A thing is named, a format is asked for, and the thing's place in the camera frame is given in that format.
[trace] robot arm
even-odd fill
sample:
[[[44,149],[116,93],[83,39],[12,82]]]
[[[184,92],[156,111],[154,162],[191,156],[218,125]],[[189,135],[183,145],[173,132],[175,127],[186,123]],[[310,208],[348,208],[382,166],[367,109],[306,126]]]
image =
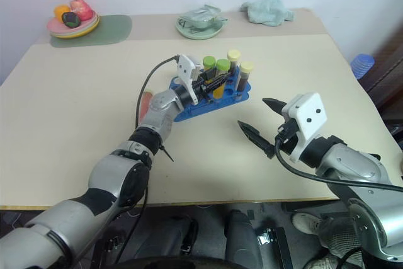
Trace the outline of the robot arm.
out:
[[[355,223],[365,268],[403,268],[403,188],[391,185],[380,157],[356,151],[335,136],[319,137],[326,114],[317,93],[298,95],[287,104],[275,99],[263,101],[286,121],[278,128],[276,146],[289,154],[291,161],[302,161],[315,168],[318,177],[333,181],[326,183],[346,204]],[[256,129],[243,122],[239,125],[269,158],[280,156]],[[282,164],[296,173],[287,163]],[[338,181],[365,184],[348,186]],[[376,188],[379,185],[390,185],[394,191]]]
[[[197,69],[189,57],[179,56],[178,70],[183,72],[178,74],[183,85],[153,97],[129,140],[93,168],[84,195],[58,203],[24,228],[1,238],[0,268],[69,268],[119,213],[136,205],[144,195],[153,157],[167,139],[173,119],[184,106],[196,104],[197,98],[225,82],[218,79],[208,87],[203,82],[193,87]]]

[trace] metal bracket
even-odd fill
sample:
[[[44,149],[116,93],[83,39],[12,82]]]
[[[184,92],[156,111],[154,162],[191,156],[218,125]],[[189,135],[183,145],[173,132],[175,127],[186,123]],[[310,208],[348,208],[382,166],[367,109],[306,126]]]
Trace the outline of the metal bracket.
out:
[[[196,60],[186,55],[180,55],[178,60],[178,77],[180,78],[183,86],[189,92],[192,104],[197,105],[199,103],[195,91],[192,87],[192,82],[197,80],[200,72],[200,64]]]
[[[318,93],[299,94],[283,107],[281,114],[286,122],[295,119],[299,127],[298,143],[290,155],[291,161],[296,163],[327,120],[321,96]]]

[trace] tabletop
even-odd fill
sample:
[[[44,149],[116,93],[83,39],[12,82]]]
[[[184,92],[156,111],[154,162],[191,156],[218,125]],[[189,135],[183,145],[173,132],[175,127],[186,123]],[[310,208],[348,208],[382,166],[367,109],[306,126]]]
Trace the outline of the tabletop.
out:
[[[45,209],[82,195],[97,161],[133,132],[137,95],[156,64],[175,54],[225,58],[229,49],[255,64],[250,98],[174,123],[165,143],[174,162],[163,152],[155,156],[149,203],[336,198],[325,184],[268,159],[237,124],[250,123],[273,142],[283,119],[261,99],[288,102],[311,91],[321,94],[327,112],[322,135],[381,155],[392,183],[402,186],[402,152],[371,99],[320,20],[307,9],[295,12],[295,21],[277,28],[229,13],[222,32],[201,41],[180,36],[175,15],[133,16],[128,39],[112,45],[57,49],[40,38],[0,87],[0,209]],[[175,75],[175,64],[167,64],[149,88],[165,90]]]

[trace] green cap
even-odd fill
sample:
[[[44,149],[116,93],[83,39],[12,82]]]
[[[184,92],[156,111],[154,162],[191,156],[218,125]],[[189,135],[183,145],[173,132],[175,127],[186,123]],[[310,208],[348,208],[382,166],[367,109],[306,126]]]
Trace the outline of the green cap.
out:
[[[213,67],[215,67],[215,58],[213,56],[204,57],[203,66],[205,69],[212,69]]]
[[[217,69],[222,72],[227,72],[231,63],[227,59],[219,59],[217,60]]]

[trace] person's foot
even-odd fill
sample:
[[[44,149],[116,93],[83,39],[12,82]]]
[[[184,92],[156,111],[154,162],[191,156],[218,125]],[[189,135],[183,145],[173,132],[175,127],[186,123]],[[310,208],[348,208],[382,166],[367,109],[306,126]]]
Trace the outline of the person's foot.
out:
[[[320,260],[314,260],[307,263],[304,269],[336,269],[338,259],[330,253]]]
[[[299,231],[316,236],[318,235],[319,224],[322,222],[320,218],[305,212],[297,212],[292,216],[291,221]]]

